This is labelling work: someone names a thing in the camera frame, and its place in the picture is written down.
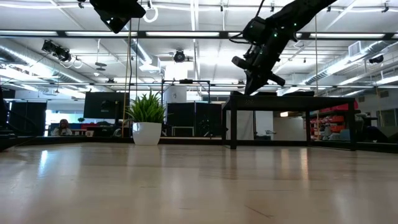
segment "wooden floor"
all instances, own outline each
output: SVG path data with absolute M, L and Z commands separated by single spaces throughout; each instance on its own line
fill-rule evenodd
M 395 154 L 103 143 L 0 153 L 1 224 L 397 220 Z

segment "table leg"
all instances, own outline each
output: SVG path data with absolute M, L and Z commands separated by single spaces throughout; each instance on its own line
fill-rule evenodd
M 307 146 L 311 145 L 311 118 L 310 111 L 305 112 L 305 132 L 307 134 Z
M 222 138 L 222 144 L 223 146 L 225 145 L 225 139 L 226 139 L 226 110 L 222 111 L 222 117 L 221 117 L 221 138 Z
M 354 102 L 348 103 L 348 125 L 349 139 L 351 141 L 351 151 L 356 151 L 356 126 Z
M 237 140 L 237 128 L 238 128 L 238 107 L 236 102 L 231 101 L 231 149 L 236 149 Z

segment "monitor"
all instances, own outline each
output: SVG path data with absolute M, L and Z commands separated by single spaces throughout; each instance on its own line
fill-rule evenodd
M 121 119 L 123 117 L 124 93 L 86 93 L 85 118 Z M 126 94 L 126 106 L 130 105 Z

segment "black table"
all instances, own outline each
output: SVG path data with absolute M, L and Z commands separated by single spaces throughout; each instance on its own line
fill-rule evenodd
M 236 149 L 237 114 L 238 111 L 298 111 L 305 112 L 305 124 L 307 131 L 307 145 L 311 145 L 310 112 L 348 104 L 349 135 L 354 150 L 355 117 L 354 98 L 334 97 L 309 97 L 309 96 L 244 96 L 231 95 L 223 106 L 223 144 L 226 142 L 226 112 L 231 111 L 231 149 Z

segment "black robotic arm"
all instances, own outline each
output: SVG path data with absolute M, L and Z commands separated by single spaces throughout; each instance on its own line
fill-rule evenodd
M 335 1 L 295 0 L 267 19 L 262 19 L 257 13 L 242 31 L 243 38 L 252 46 L 243 56 L 244 59 L 232 59 L 236 66 L 244 69 L 247 76 L 245 95 L 267 85 L 268 80 L 280 86 L 285 85 L 285 80 L 272 72 L 276 62 L 280 61 L 280 54 L 290 40 L 297 41 L 297 31 Z

